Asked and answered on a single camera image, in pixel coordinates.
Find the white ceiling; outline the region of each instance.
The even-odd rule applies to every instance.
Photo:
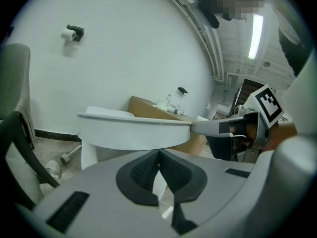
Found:
[[[260,46],[255,60],[248,58],[253,15],[243,14],[245,19],[226,21],[220,16],[219,28],[212,29],[202,23],[199,12],[191,4],[196,0],[174,0],[195,27],[208,52],[213,67],[216,85],[220,88],[237,90],[244,78],[268,83],[278,92],[284,92],[295,79],[282,51],[278,37],[278,23],[269,5],[259,10],[264,16]]]

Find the person's arm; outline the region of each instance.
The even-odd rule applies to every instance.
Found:
[[[231,127],[230,132],[235,134],[236,128]],[[274,150],[283,140],[295,136],[297,130],[292,122],[281,122],[276,123],[271,128],[271,134],[266,146],[262,149],[263,151]],[[247,138],[252,142],[257,135],[257,127],[250,123],[247,124]]]

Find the clear plastic bottle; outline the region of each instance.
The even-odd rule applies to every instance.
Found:
[[[166,100],[167,100],[167,105],[169,104],[169,102],[170,102],[170,94],[167,96],[167,98],[166,98]]]

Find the toilet paper roll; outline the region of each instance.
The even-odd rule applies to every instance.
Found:
[[[74,40],[76,32],[74,30],[64,29],[61,33],[61,38],[67,41]]]

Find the cloth on chair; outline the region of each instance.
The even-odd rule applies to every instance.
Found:
[[[20,43],[4,46],[0,50],[0,120],[13,111],[21,113],[34,148],[29,86],[30,53],[29,47]]]

